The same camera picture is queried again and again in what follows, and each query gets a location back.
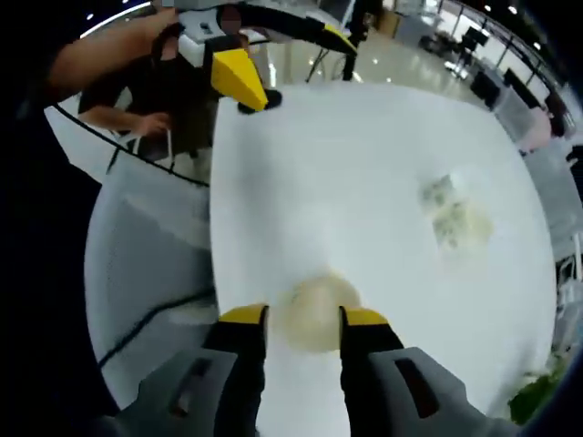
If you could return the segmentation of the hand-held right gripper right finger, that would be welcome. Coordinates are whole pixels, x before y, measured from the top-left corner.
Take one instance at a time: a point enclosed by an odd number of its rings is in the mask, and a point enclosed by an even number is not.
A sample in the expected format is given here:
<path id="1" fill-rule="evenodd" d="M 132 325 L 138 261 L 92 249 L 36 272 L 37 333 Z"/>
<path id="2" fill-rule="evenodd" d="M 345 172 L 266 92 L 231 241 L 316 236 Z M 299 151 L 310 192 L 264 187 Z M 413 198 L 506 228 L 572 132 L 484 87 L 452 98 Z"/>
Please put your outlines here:
<path id="1" fill-rule="evenodd" d="M 387 319 L 341 307 L 341 387 L 353 436 L 517 436 L 512 422 L 484 415 L 464 383 Z"/>

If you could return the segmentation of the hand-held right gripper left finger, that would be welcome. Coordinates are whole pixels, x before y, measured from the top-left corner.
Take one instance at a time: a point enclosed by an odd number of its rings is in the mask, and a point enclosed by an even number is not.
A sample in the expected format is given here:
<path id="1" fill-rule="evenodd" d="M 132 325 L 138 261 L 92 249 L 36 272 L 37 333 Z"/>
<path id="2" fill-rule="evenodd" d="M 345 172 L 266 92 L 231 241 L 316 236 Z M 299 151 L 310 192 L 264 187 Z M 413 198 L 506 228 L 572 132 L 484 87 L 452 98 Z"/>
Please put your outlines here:
<path id="1" fill-rule="evenodd" d="M 258 435 L 268 310 L 252 304 L 222 314 L 198 348 L 151 372 L 137 398 L 117 415 L 96 420 L 91 435 Z"/>

